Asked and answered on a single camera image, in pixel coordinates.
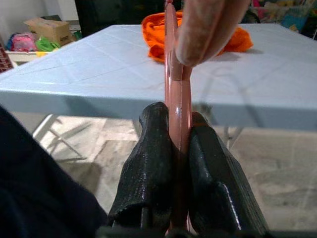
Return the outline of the person's hand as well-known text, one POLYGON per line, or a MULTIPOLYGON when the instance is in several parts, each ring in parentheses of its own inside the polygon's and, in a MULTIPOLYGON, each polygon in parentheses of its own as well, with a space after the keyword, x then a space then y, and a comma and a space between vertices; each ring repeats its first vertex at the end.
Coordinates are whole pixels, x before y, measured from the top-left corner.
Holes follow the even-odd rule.
POLYGON ((186 0, 178 28, 175 54, 196 66, 217 55, 241 22, 249 0, 186 0))

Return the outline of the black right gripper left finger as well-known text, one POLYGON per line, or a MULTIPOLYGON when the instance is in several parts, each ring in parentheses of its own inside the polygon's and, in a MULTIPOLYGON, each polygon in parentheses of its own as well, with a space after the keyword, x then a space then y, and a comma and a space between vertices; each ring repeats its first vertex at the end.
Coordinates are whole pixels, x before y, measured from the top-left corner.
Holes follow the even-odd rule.
POLYGON ((125 161, 108 224, 166 230, 173 195, 172 145, 168 134, 168 108, 162 102, 148 105, 139 122, 142 133, 125 161))

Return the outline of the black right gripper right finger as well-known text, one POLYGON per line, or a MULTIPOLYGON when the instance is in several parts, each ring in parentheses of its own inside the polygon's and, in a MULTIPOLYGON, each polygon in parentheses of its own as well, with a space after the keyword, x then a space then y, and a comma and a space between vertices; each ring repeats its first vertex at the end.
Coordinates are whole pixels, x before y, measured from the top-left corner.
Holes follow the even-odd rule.
POLYGON ((199 112, 193 112, 192 123, 189 216, 194 230, 264 234, 268 225, 239 162, 199 112))

